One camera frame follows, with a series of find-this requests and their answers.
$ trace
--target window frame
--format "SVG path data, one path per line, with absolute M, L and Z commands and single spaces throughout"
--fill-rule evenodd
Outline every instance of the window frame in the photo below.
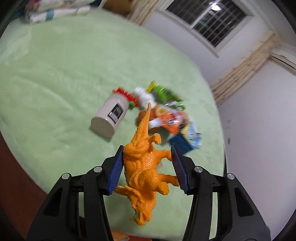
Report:
M 227 45 L 227 43 L 234 38 L 234 36 L 244 27 L 246 24 L 254 17 L 253 12 L 240 0 L 231 0 L 234 4 L 236 4 L 245 14 L 246 17 L 238 23 L 238 25 L 220 42 L 216 47 L 214 47 L 202 34 L 200 34 L 197 30 L 194 30 L 193 27 L 198 23 L 198 21 L 208 13 L 211 9 L 209 6 L 203 13 L 190 25 L 175 14 L 166 10 L 168 6 L 174 0 L 164 0 L 162 4 L 159 5 L 158 11 L 165 15 L 166 17 L 173 20 L 182 28 L 186 29 L 190 34 L 192 34 L 195 38 L 197 38 L 205 47 L 207 47 L 213 54 L 218 58 L 219 52 Z

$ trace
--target bed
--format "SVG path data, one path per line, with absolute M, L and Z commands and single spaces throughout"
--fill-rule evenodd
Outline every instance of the bed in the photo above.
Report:
M 86 16 L 36 25 L 16 19 L 0 39 L 0 73 L 1 134 L 19 165 L 45 193 L 63 173 L 84 174 L 130 142 L 138 109 L 128 111 L 111 138 L 97 135 L 90 120 L 112 89 L 146 88 L 152 80 L 184 97 L 186 111 L 202 133 L 200 149 L 186 155 L 210 173 L 223 175 L 221 124 L 198 67 L 119 16 L 92 9 Z M 169 149 L 167 132 L 161 136 L 157 148 Z M 174 174 L 166 159 L 158 171 Z M 124 183 L 122 174 L 119 184 Z M 157 196 L 152 220 L 140 227 L 128 221 L 134 211 L 126 197 L 105 197 L 112 229 L 167 240 L 182 239 L 191 201 L 170 185 L 168 196 Z M 215 236 L 216 221 L 214 198 L 210 238 Z

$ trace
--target brown floor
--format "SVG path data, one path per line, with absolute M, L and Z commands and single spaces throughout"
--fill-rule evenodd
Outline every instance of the brown floor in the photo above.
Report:
M 0 134 L 0 207 L 26 238 L 46 193 L 21 168 Z

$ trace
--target ribbed blue pad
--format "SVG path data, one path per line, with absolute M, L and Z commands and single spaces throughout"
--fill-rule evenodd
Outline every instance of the ribbed blue pad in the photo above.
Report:
M 110 195 L 117 187 L 122 169 L 123 169 L 123 149 L 119 153 L 109 175 L 109 183 L 108 183 L 107 191 Z
M 172 152 L 172 159 L 173 159 L 172 162 L 173 162 L 173 166 L 175 169 L 175 173 L 176 173 L 180 188 L 184 191 L 184 193 L 186 193 L 189 190 L 188 175 L 183 168 L 183 164 L 177 153 L 176 148 L 174 146 L 171 146 L 170 150 Z

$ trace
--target beige bottle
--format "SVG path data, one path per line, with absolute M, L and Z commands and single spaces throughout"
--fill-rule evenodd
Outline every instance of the beige bottle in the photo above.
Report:
M 92 128 L 102 136 L 113 136 L 128 108 L 129 104 L 125 96 L 119 93 L 111 94 L 91 119 Z

